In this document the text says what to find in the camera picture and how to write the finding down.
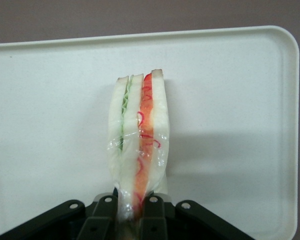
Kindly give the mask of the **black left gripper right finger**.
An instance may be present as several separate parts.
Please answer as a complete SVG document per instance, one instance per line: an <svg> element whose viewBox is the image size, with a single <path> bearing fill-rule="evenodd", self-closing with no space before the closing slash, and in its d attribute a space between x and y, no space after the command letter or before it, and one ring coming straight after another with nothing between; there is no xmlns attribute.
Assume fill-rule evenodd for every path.
<svg viewBox="0 0 300 240"><path fill-rule="evenodd" d="M143 202L141 240L252 240L253 238L193 200L176 205L158 195Z"/></svg>

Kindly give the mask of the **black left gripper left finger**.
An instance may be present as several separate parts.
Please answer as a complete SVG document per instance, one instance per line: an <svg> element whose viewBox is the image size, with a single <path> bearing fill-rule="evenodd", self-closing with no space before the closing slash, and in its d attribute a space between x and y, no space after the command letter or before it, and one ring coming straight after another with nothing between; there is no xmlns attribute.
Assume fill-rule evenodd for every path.
<svg viewBox="0 0 300 240"><path fill-rule="evenodd" d="M14 227L0 240L113 240L118 198L98 195L89 206L72 199Z"/></svg>

